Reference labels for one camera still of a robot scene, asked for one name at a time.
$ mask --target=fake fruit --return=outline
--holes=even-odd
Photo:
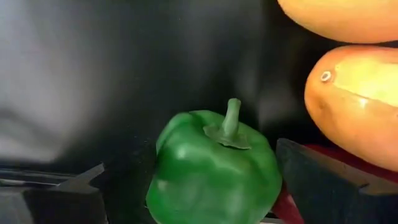
[[[285,13],[306,29],[352,43],[398,40],[396,0],[278,0]]]
[[[398,171],[398,50],[349,46],[328,52],[307,79],[305,105],[335,144]]]
[[[157,168],[147,206],[161,224],[258,224],[282,186],[267,139],[238,121],[238,99],[226,117],[211,111],[174,116],[157,141]]]

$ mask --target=black backdrop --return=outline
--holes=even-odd
[[[303,89],[337,45],[276,0],[0,0],[0,165],[77,174],[117,164],[135,170],[141,202],[167,121],[224,113],[231,97],[273,146],[330,144]]]

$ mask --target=red object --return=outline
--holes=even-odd
[[[306,145],[310,149],[313,149],[319,153],[327,155],[331,158],[337,159],[340,162],[344,162],[352,167],[360,169],[368,174],[373,174],[378,177],[382,177],[386,180],[390,180],[392,182],[398,183],[398,172],[394,172],[391,170],[383,169],[381,167],[372,165],[364,160],[346,152],[340,148],[327,148],[318,145]]]
[[[272,212],[286,224],[304,224],[304,220],[285,184],[282,186]]]
[[[340,162],[344,162],[352,167],[360,169],[369,174],[382,177],[386,180],[398,183],[398,172],[386,170],[375,165],[372,165],[364,160],[346,152],[340,148],[327,148],[319,145],[306,145],[308,148],[313,149],[326,156],[334,158]],[[274,204],[272,211],[274,214],[283,220],[286,224],[304,224],[303,218],[296,207],[291,194],[288,193],[285,184],[282,186],[282,191]]]

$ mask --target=pepper stem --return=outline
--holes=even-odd
[[[220,130],[223,132],[223,136],[226,139],[234,139],[238,134],[240,108],[240,100],[233,98],[228,101],[228,109]]]
[[[203,127],[205,134],[212,140],[235,149],[250,149],[246,135],[239,131],[239,109],[241,101],[233,98],[228,101],[228,109],[221,127],[210,125]]]

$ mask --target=bell pepper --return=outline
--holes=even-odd
[[[240,106],[180,113],[161,132],[146,197],[157,223],[258,224],[271,209],[282,177],[268,140],[238,121]]]

